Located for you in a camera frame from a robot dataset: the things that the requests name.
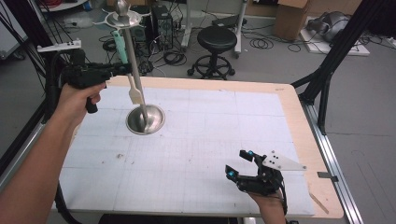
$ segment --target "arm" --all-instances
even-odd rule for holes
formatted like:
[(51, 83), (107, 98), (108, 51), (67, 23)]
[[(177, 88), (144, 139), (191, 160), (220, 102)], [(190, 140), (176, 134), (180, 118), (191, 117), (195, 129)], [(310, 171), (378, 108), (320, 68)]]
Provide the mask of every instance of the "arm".
[(259, 206), (260, 214), (265, 224), (285, 224), (286, 219), (283, 214), (282, 202), (277, 198), (277, 194), (263, 197), (261, 195), (249, 193), (249, 196)]
[(96, 104), (105, 84), (85, 90), (64, 85), (59, 104), (26, 159), (0, 192), (0, 223), (45, 223), (75, 128), (87, 97)]

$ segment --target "stool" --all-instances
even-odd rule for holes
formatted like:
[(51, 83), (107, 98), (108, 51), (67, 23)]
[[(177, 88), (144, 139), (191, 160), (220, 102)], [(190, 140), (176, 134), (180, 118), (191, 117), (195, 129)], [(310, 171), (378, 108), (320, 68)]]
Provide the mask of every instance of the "stool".
[[(237, 40), (236, 35), (232, 31), (221, 26), (209, 26), (198, 34), (197, 39), (198, 43), (212, 54), (199, 58), (192, 68), (187, 71), (189, 76), (194, 74), (195, 69), (202, 75), (201, 78), (221, 77), (227, 80), (227, 75), (233, 76), (235, 74), (235, 70), (231, 68), (230, 63), (224, 57), (219, 56), (222, 52), (235, 47)], [(209, 63), (200, 63), (205, 58), (210, 58)], [(225, 63), (218, 65), (218, 59)], [(222, 73), (220, 68), (225, 68), (227, 71)]]

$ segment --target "gray floor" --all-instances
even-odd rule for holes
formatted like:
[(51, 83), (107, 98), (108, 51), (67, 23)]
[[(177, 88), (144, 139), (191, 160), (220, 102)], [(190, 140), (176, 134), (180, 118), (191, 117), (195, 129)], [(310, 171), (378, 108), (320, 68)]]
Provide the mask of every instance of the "gray floor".
[[(99, 21), (104, 14), (95, 10), (90, 12), (90, 16)], [(207, 16), (203, 25), (210, 20), (212, 17)], [(247, 27), (261, 27), (274, 22), (247, 20)], [(92, 62), (103, 63), (106, 53), (98, 38), (108, 34), (106, 27), (91, 27), (71, 36), (83, 41), (83, 49)], [(148, 76), (199, 78), (198, 75), (188, 77), (186, 74), (198, 56), (205, 54), (198, 44), (193, 45), (195, 35), (191, 36), (184, 65), (166, 65), (160, 68), (164, 74), (154, 70)], [(254, 49), (249, 40), (243, 38), (242, 42), (239, 59), (235, 59), (231, 52), (223, 54), (236, 71), (235, 76), (229, 77), (230, 81), (291, 83), (314, 72), (326, 57), (308, 53), (304, 46), (301, 46), (301, 51), (292, 52), (286, 43), (274, 42), (272, 49)], [(371, 53), (369, 57), (347, 56), (336, 70), (330, 89), (326, 128), (364, 223), (395, 223), (396, 174), (392, 164), (396, 159), (396, 102), (393, 100), (396, 95), (393, 72), (396, 70), (396, 51), (373, 43), (366, 48)], [(43, 91), (28, 60), (1, 62), (0, 73), (0, 143), (3, 151), (43, 100)], [(78, 217), (84, 223), (95, 223), (98, 215)], [(52, 213), (49, 223), (61, 223), (59, 219)], [(299, 220), (300, 223), (347, 223), (344, 218)]]

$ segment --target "stool seat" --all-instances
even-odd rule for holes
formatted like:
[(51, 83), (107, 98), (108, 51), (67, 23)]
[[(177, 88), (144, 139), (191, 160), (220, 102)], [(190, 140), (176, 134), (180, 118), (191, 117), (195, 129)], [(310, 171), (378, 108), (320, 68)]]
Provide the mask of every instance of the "stool seat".
[(218, 54), (232, 49), (237, 42), (236, 35), (221, 26), (206, 27), (198, 34), (197, 39), (203, 48)]

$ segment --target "chair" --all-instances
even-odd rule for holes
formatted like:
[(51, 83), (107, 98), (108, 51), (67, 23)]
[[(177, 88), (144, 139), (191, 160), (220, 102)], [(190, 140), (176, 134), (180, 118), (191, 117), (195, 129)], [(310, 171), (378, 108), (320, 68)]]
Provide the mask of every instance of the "chair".
[[(200, 31), (197, 39), (198, 43), (212, 54), (199, 58), (187, 71), (189, 76), (192, 76), (195, 70), (202, 75), (201, 78), (221, 77), (227, 80), (227, 75), (233, 76), (235, 74), (235, 70), (232, 69), (230, 63), (224, 57), (219, 56), (219, 54), (235, 47), (237, 40), (232, 31), (221, 26), (209, 26)], [(209, 58), (209, 63), (202, 63), (206, 58)], [(225, 63), (218, 64), (218, 59)]]

